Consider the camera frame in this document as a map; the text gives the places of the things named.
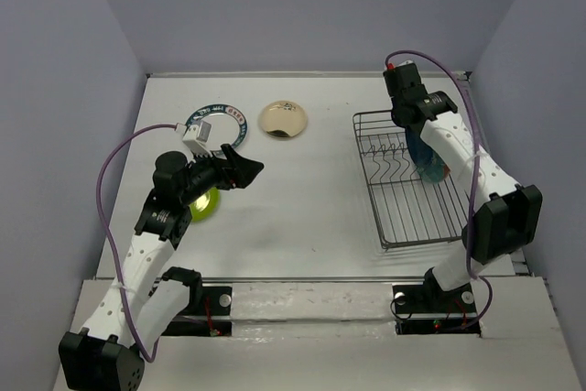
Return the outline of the white plate with patterned rim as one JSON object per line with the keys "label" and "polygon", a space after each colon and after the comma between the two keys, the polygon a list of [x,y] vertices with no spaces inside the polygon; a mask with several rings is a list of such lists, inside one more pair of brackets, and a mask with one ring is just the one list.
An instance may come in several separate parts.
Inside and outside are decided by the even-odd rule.
{"label": "white plate with patterned rim", "polygon": [[203,125],[210,127],[203,130],[207,135],[204,145],[215,156],[222,154],[223,144],[229,144],[236,150],[248,134],[248,123],[244,114],[236,107],[224,103],[208,104],[196,110],[186,121],[188,128],[193,125],[197,125],[199,131]]}

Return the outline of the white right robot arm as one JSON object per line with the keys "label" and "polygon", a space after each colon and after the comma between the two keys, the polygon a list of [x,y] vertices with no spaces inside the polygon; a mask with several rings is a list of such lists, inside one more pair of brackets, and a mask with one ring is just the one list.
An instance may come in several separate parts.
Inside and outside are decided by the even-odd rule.
{"label": "white right robot arm", "polygon": [[250,123],[240,153],[265,167],[222,198],[220,277],[419,277],[447,257],[464,271],[465,209],[515,189],[488,157],[472,171],[455,114],[423,133],[450,176],[423,181],[374,77],[231,78],[221,97]]}

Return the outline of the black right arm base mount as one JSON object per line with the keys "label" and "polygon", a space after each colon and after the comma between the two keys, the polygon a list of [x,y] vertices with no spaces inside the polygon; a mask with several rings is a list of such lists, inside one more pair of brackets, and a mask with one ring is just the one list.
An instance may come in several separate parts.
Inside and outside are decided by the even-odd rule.
{"label": "black right arm base mount", "polygon": [[481,334],[470,284],[434,303],[424,298],[421,285],[394,285],[389,308],[399,336]]}

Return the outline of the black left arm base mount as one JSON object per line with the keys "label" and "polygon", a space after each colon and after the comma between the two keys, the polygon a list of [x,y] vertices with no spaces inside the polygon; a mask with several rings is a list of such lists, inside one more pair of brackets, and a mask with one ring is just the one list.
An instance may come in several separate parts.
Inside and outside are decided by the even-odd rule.
{"label": "black left arm base mount", "polygon": [[203,285],[198,304],[191,302],[172,320],[164,336],[229,337],[233,323],[233,288],[228,285]]}

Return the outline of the lime green plate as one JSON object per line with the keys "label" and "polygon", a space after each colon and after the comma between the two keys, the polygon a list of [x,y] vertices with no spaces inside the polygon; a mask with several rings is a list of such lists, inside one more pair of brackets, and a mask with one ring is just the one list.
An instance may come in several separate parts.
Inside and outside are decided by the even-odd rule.
{"label": "lime green plate", "polygon": [[211,188],[190,204],[191,221],[201,222],[212,216],[219,204],[220,195],[216,188]]}

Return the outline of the red plate with teal flower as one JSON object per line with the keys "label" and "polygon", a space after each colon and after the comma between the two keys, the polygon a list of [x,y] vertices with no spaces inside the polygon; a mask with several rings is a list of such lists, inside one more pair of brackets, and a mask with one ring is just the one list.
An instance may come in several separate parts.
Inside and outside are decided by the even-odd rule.
{"label": "red plate with teal flower", "polygon": [[440,156],[410,128],[406,129],[407,150],[422,180],[437,184],[445,180],[450,169]]}

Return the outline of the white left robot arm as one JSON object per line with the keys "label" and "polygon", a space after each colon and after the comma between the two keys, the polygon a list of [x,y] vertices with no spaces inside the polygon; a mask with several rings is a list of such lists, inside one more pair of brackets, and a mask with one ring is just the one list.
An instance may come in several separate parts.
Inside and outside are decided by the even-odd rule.
{"label": "white left robot arm", "polygon": [[60,341],[69,389],[138,389],[168,325],[201,306],[201,274],[166,266],[190,226],[190,205],[211,189],[244,189],[264,168],[227,144],[222,152],[193,161],[178,151],[157,158],[128,252],[114,260],[116,279],[80,330]]}

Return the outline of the cream beige plate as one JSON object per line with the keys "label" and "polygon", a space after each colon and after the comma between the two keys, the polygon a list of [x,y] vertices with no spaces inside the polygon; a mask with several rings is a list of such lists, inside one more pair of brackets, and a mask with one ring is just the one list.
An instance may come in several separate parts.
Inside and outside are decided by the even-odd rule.
{"label": "cream beige plate", "polygon": [[308,126],[305,109],[290,100],[268,104],[260,113],[258,123],[268,135],[289,139],[300,135]]}

